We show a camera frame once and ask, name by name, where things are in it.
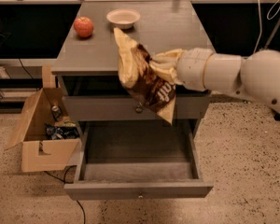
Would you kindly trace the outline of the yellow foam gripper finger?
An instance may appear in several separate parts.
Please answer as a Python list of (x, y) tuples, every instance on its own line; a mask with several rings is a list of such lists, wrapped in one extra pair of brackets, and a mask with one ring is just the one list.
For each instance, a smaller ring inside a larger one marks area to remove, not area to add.
[(183, 49), (172, 49), (153, 55), (152, 60), (156, 63), (177, 63), (184, 52)]
[(172, 84), (181, 85), (182, 81), (177, 76), (175, 63), (151, 63), (150, 67), (158, 77)]

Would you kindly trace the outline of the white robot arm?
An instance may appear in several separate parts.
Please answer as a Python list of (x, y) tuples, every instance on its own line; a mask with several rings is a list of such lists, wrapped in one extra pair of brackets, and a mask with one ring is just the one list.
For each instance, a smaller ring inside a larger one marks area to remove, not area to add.
[(279, 51), (261, 50), (243, 58), (210, 49), (177, 49), (153, 56), (149, 65), (158, 76), (188, 90), (218, 91), (280, 114)]

